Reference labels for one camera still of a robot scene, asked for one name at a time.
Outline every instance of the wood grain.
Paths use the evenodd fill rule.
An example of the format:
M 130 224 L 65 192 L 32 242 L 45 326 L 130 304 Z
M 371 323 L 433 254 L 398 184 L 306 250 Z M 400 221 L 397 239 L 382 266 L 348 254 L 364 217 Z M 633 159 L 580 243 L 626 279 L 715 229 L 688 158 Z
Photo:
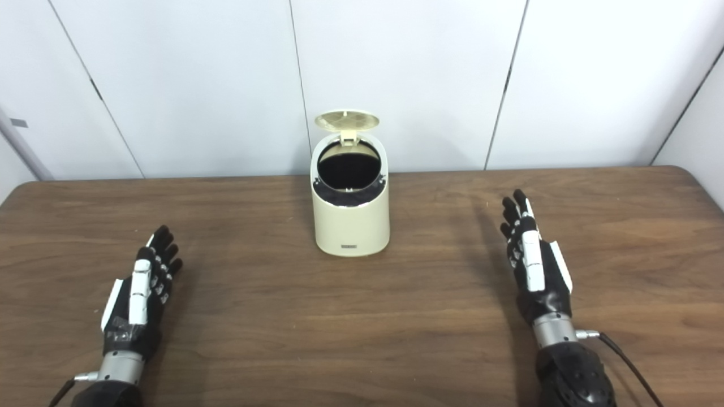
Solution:
M 147 406 L 535 406 L 530 329 L 498 232 L 523 188 L 574 281 L 667 406 L 724 406 L 724 215 L 675 167 L 393 175 L 392 239 L 313 240 L 306 177 L 35 182 L 0 207 L 0 404 L 97 369 L 112 280 L 168 224 L 185 268 Z M 620 406 L 650 406 L 608 349 Z M 62 406 L 67 406 L 73 390 Z

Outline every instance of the trash can lid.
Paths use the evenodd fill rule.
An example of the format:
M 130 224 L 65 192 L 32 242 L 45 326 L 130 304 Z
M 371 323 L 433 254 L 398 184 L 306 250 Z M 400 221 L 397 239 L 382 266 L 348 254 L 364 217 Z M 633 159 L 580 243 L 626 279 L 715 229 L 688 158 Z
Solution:
M 322 113 L 314 120 L 319 127 L 332 132 L 364 131 L 376 127 L 379 119 L 361 110 L 342 109 Z

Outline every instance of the robotic arm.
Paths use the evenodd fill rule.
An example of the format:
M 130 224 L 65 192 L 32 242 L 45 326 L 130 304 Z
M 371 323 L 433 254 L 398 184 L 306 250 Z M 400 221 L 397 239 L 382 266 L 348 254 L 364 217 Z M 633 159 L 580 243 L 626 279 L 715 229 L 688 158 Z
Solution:
M 531 203 L 521 190 L 502 202 L 508 259 L 518 285 L 516 302 L 538 342 L 536 373 L 541 407 L 615 407 L 611 381 L 598 355 L 578 340 L 598 335 L 573 328 L 573 284 L 556 242 L 542 240 Z
M 171 295 L 181 259 L 173 234 L 161 226 L 140 248 L 132 274 L 116 280 L 106 304 L 101 330 L 103 362 L 97 372 L 76 375 L 51 401 L 51 407 L 75 382 L 94 382 L 78 393 L 72 407 L 142 407 L 138 389 L 143 367 L 159 348 L 161 317 Z

